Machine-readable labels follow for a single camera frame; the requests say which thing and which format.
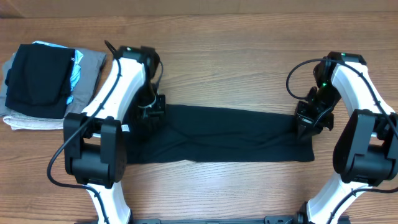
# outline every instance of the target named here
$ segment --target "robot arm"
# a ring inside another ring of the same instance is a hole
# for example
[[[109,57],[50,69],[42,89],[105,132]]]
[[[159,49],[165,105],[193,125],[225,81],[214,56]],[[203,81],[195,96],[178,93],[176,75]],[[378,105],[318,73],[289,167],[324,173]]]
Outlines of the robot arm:
[[[386,104],[372,84],[362,56],[331,52],[326,58],[342,61],[361,72],[381,107],[387,114],[391,114],[391,120],[396,121],[394,110]],[[340,98],[350,116],[333,153],[334,174],[318,195],[309,200],[298,213],[298,216],[303,217],[302,223],[325,224],[331,218],[332,211],[352,190],[372,188],[383,180],[391,180],[396,176],[398,156],[395,154],[398,142],[389,131],[389,126],[381,116],[365,82],[352,69],[336,63],[321,62],[314,69],[314,77],[320,89],[313,87],[308,94],[309,103],[301,101],[297,106],[298,137],[313,136],[323,127],[333,128],[331,111]],[[369,145],[371,137],[383,140],[384,144]],[[340,215],[362,193],[364,192],[350,197],[337,210],[331,223],[338,223]]]
[[[150,82],[160,62],[154,49],[120,47],[114,56],[117,59],[113,60],[111,72],[95,99],[81,114],[69,113],[64,120],[64,140],[67,140],[103,103],[120,72],[102,110],[80,138],[65,147],[65,169],[79,184],[99,192],[109,223],[128,224],[132,223],[132,213],[124,200],[120,181],[127,162],[125,133],[131,135],[130,129],[150,132],[164,116],[165,96],[158,95]],[[84,138],[92,136],[101,138],[99,146],[84,142]],[[98,199],[92,191],[88,193],[99,218],[94,223],[104,223]]]

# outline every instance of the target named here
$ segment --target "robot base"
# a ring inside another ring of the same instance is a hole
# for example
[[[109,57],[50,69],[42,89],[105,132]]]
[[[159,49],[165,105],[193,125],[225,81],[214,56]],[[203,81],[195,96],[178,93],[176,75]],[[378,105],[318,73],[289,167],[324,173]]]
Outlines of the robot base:
[[[209,220],[164,220],[142,219],[129,221],[129,224],[295,224],[292,215],[266,216],[265,218],[209,219]],[[75,224],[98,224],[98,220]],[[340,217],[337,224],[351,224],[349,217]]]

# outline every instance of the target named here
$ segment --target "black bracket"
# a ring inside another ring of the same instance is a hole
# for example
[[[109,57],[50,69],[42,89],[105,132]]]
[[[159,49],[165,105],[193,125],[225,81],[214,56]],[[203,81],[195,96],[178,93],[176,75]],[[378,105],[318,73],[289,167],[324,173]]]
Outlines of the black bracket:
[[[63,122],[64,141],[88,119],[86,114],[68,113]],[[84,138],[101,135],[101,145],[88,144]],[[100,184],[107,189],[122,179],[127,163],[127,152],[121,123],[107,117],[94,118],[89,126],[65,148],[65,170],[74,175],[79,184]]]
[[[310,104],[299,101],[295,110],[295,127],[297,139],[306,139],[320,134],[323,128],[333,129],[333,113],[325,113],[323,118],[318,118],[319,114],[313,112]]]
[[[390,114],[397,129],[398,116]],[[369,144],[372,133],[384,141]],[[344,183],[351,181],[378,186],[398,173],[398,140],[381,114],[354,110],[333,152],[333,167]]]
[[[123,124],[131,126],[131,131],[124,133],[126,144],[130,140],[146,141],[156,130],[164,123],[166,116],[166,96],[158,94],[155,90],[155,101],[150,106],[139,106],[135,97],[130,104],[127,114],[124,117]]]

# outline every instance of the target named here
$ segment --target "black fabric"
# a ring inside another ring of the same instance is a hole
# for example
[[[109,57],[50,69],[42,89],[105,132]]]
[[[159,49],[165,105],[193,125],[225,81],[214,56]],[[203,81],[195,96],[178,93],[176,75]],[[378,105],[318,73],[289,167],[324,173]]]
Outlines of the black fabric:
[[[127,162],[280,162],[314,160],[312,140],[297,140],[294,117],[223,108],[168,105],[148,141],[125,132]]]
[[[63,118],[75,49],[21,44],[7,73],[6,106],[38,118]]]

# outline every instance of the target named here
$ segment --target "wood grain surface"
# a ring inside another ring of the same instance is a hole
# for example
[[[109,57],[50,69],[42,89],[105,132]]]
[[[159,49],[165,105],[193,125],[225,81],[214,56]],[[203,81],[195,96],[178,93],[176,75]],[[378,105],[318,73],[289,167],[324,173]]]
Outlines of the wood grain surface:
[[[397,12],[394,0],[2,0],[26,18],[292,12]]]
[[[0,63],[19,44],[35,40],[108,52],[103,43],[155,47],[165,65],[160,90],[168,103],[293,114],[285,90],[298,63],[329,51],[362,54],[379,93],[398,108],[398,14],[264,14],[223,16],[94,17],[0,20]],[[291,89],[315,85],[304,66]],[[107,61],[101,83],[110,71]],[[348,114],[340,102],[335,128],[313,139],[315,161],[133,165],[123,177],[136,218],[259,218],[293,214],[333,172],[332,152]],[[46,177],[62,143],[61,131],[11,131],[0,121],[0,223],[73,223],[96,213],[83,190],[63,189]],[[53,176],[74,183],[63,168]],[[398,180],[383,183],[393,188]],[[353,223],[396,223],[398,194],[364,194],[346,211]]]
[[[0,0],[0,19],[1,18],[20,18],[22,15],[12,5],[10,0]]]

